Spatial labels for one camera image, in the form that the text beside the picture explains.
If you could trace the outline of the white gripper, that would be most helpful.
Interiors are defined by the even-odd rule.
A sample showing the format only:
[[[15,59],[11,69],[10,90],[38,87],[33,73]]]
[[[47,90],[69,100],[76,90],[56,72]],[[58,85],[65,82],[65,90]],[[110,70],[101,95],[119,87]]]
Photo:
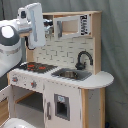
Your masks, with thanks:
[[[45,30],[40,3],[32,3],[18,9],[18,32],[28,34],[26,41],[29,49],[43,47],[46,44]]]

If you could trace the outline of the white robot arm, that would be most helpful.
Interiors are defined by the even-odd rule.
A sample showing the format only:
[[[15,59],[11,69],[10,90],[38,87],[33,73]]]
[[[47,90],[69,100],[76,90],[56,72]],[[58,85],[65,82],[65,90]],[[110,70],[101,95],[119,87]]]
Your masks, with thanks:
[[[8,73],[22,59],[21,39],[27,38],[29,50],[46,44],[45,30],[40,3],[32,3],[18,9],[16,19],[0,21],[0,77]],[[9,117],[0,128],[36,128],[30,123],[13,115],[12,86],[0,90],[0,102],[8,101]]]

